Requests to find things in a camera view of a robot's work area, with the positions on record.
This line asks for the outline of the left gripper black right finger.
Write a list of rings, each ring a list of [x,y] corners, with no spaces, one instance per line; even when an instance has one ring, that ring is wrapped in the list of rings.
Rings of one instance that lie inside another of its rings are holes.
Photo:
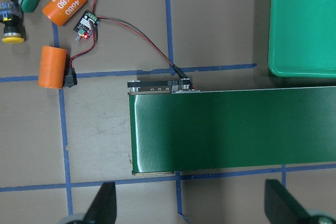
[[[308,223],[309,214],[276,179],[265,181],[264,211],[270,223]]]

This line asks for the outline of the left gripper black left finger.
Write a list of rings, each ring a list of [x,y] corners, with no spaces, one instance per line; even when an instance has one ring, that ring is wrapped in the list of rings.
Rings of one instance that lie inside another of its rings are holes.
[[[115,223],[116,187],[115,182],[103,183],[86,212],[84,223]]]

